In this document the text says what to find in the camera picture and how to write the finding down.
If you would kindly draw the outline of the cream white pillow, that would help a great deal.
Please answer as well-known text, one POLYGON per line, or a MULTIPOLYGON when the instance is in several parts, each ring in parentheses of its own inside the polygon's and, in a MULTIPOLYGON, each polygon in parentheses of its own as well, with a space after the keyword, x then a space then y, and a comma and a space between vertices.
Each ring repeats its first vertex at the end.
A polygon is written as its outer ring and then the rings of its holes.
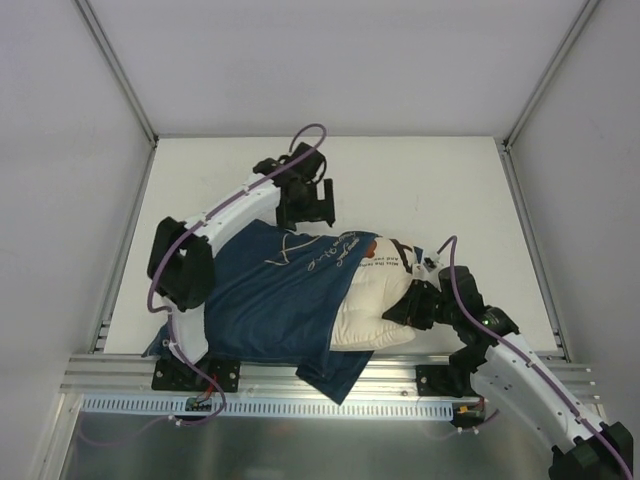
POLYGON ((383 317, 409 290, 416 252, 396 239, 378 237, 361 260, 336 314, 330 349, 376 351, 407 344, 415 330, 383 317))

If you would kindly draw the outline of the blue whale pillowcase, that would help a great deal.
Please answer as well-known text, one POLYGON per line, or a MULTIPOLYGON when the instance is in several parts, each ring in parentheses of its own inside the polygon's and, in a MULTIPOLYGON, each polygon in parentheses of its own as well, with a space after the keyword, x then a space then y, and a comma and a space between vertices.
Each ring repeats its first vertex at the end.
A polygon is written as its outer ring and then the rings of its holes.
POLYGON ((216 284, 196 313, 206 344, 186 355, 294 365, 301 380, 342 404, 373 351, 338 352, 331 337, 356 271, 377 245, 369 232, 312 236, 253 221, 217 255, 216 284))

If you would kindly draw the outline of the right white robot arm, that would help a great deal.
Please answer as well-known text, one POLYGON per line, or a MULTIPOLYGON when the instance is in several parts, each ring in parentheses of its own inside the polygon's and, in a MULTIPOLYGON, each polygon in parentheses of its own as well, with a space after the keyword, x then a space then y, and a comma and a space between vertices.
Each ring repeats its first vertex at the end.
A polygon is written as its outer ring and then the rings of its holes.
POLYGON ((630 479, 634 439, 621 423, 607 423, 550 371, 500 308, 490 306, 465 266, 402 261, 412 280, 385 318, 417 330, 447 325, 463 342, 445 365, 419 365, 419 394, 478 396, 520 421, 552 453, 552 479, 630 479))

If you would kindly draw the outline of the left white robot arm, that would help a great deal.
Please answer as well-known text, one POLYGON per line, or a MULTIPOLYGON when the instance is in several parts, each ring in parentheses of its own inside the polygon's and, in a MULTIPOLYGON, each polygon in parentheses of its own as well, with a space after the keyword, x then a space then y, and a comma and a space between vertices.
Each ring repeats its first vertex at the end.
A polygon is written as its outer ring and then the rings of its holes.
POLYGON ((151 280, 147 308, 168 314, 167 347, 179 361, 174 378, 188 390, 208 381, 209 367, 200 309, 215 286, 215 257, 237 233, 273 212, 276 225, 294 231, 298 224, 335 222, 333 181, 324 177, 326 157, 299 144, 291 152, 258 162, 240 190, 209 211, 185 220, 166 217, 156 227, 147 266, 151 280))

